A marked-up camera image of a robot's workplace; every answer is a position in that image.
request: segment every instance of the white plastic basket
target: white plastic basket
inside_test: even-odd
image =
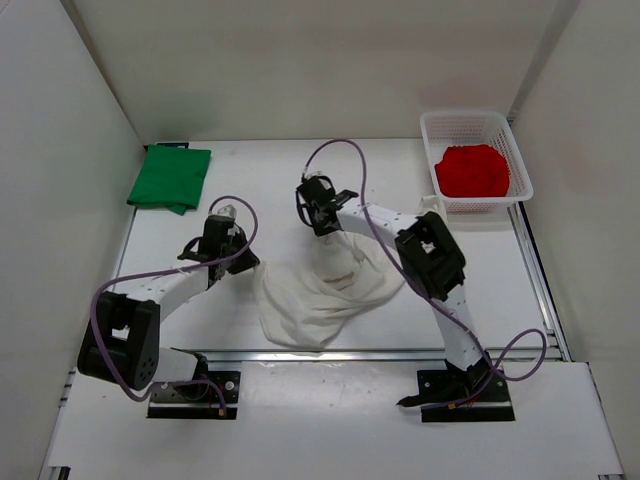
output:
[[[488,213],[516,202],[529,200],[533,186],[504,115],[482,110],[443,110],[427,112],[420,117],[422,138],[433,186],[447,211],[451,213]],[[435,166],[451,146],[486,144],[507,160],[509,191],[505,197],[453,198],[440,191]]]

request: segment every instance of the crumpled white cloth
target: crumpled white cloth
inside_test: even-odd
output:
[[[419,210],[435,210],[446,221],[437,197],[424,197]],[[363,235],[316,238],[310,254],[310,270],[280,262],[262,262],[255,269],[260,323],[272,342],[322,348],[347,319],[387,302],[404,283],[378,243]]]

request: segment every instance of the folded green cloth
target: folded green cloth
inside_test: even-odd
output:
[[[149,145],[127,204],[168,208],[178,215],[198,208],[211,150]]]

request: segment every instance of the wall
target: wall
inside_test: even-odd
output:
[[[0,45],[0,477],[33,479],[144,152],[58,2],[9,2]]]
[[[638,18],[636,0],[583,1],[515,125],[571,352],[590,362],[630,478],[640,478]]]
[[[145,143],[419,137],[428,108],[506,114],[556,5],[71,1]]]

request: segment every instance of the crumpled red cloth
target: crumpled red cloth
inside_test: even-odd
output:
[[[449,147],[435,169],[447,197],[504,197],[509,191],[507,161],[489,145]]]

